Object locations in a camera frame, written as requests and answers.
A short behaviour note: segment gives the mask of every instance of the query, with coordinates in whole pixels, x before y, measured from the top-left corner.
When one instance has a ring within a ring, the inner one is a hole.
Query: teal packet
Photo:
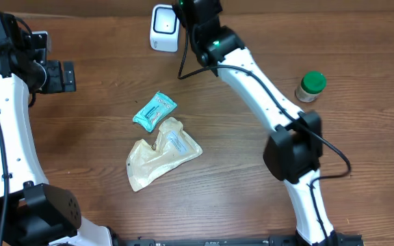
[[[151,133],[156,124],[177,107],[167,95],[157,92],[155,96],[134,117],[133,122],[140,124]]]

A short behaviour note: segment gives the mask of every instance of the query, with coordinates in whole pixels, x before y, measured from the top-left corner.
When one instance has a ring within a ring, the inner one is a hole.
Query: crumpled bag
[[[202,148],[183,130],[180,121],[171,117],[159,127],[155,144],[141,139],[127,157],[127,176],[134,191],[203,153]]]

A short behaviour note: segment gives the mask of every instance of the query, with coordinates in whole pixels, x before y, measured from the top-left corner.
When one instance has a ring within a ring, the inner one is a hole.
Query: white plastic casing
[[[219,65],[232,65],[246,70],[252,71],[264,86],[274,95],[279,104],[286,110],[286,112],[294,119],[299,118],[301,108],[290,102],[273,83],[263,74],[256,62],[253,60],[250,51],[247,48],[236,49],[224,56],[224,60],[219,62]],[[228,83],[246,102],[252,112],[257,116],[264,128],[269,134],[276,130],[278,125],[287,126],[291,123],[279,108],[253,77],[248,76],[244,72],[228,68],[218,68],[218,75],[221,80]],[[299,235],[309,244],[322,242],[325,237],[321,230],[321,226],[317,221],[313,201],[311,198],[309,185],[314,178],[320,177],[320,171],[310,171],[299,178],[299,183],[291,184],[284,180],[288,193],[293,203],[295,217],[297,220],[297,231]],[[320,213],[321,220],[324,223],[326,234],[334,230],[332,224],[326,216],[326,211],[321,197],[319,181],[314,183],[314,197],[317,202],[317,208]]]
[[[311,181],[318,177],[320,177],[320,171],[312,170],[299,178],[299,183],[297,184],[291,184],[287,180],[284,180],[291,198],[291,203],[293,203],[294,207],[295,219],[297,221],[296,230],[309,245],[320,243],[325,240],[324,233],[321,230],[320,223],[315,213],[313,199],[309,189]],[[320,181],[314,182],[313,192],[315,201],[317,202],[320,219],[323,221],[326,234],[330,236],[334,227],[326,216],[325,206],[320,191]]]
[[[33,181],[35,185],[48,180],[40,167],[28,118],[27,85],[12,74],[0,75],[0,123],[7,153],[10,193],[23,189],[23,183]],[[0,151],[0,197],[4,196],[3,169]]]
[[[232,65],[252,71],[262,80],[287,113],[294,119],[299,118],[298,114],[303,110],[279,92],[259,69],[247,48],[236,49],[225,55],[224,58],[224,61],[219,62],[219,65]],[[253,77],[246,75],[244,72],[227,68],[219,68],[218,75],[221,80],[228,83],[241,96],[268,133],[274,132],[278,125],[287,126],[291,123],[291,120],[280,112],[267,92]]]
[[[74,246],[112,246],[110,231],[104,226],[98,226],[85,217],[81,217],[81,226],[77,235],[58,239],[49,245],[69,244]]]
[[[171,5],[156,5],[151,16],[151,48],[156,51],[176,52],[179,48],[179,25],[180,21]]]

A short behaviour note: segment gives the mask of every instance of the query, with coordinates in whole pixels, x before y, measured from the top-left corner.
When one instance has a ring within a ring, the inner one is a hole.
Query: wooden table
[[[229,86],[207,72],[176,79],[178,53],[153,51],[150,17],[29,20],[53,39],[51,59],[73,60],[77,93],[39,95],[30,110],[41,166],[70,189],[83,215],[125,239],[239,238],[296,228],[282,182],[263,163],[267,136]],[[349,178],[322,182],[339,232],[394,245],[394,12],[223,16],[265,74],[294,103],[322,116],[324,137],[352,161]],[[189,53],[185,72],[199,68]],[[328,87],[310,104],[294,97],[304,74]],[[132,117],[161,90],[179,105],[169,116],[203,155],[134,193],[124,162],[135,141],[153,143]],[[324,174],[344,170],[329,149]]]

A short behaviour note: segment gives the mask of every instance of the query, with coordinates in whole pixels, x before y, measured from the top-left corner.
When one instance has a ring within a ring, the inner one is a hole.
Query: green jar cap
[[[305,75],[300,84],[309,94],[318,94],[326,87],[326,77],[321,72],[312,71]]]

